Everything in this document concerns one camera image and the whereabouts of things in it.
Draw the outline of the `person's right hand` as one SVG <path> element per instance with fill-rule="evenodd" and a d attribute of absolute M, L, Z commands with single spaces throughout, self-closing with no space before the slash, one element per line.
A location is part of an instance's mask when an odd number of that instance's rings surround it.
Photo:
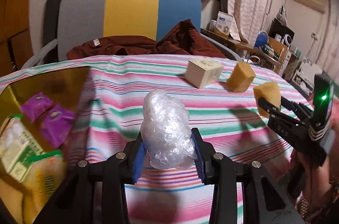
<path fill-rule="evenodd" d="M 308 156 L 293 149 L 291 154 L 291 167 L 301 163 L 307 175 L 304 199 L 312 209 L 320 209 L 333 199 L 334 186 L 330 184 L 330 157 L 327 156 L 322 166 L 312 165 Z"/>

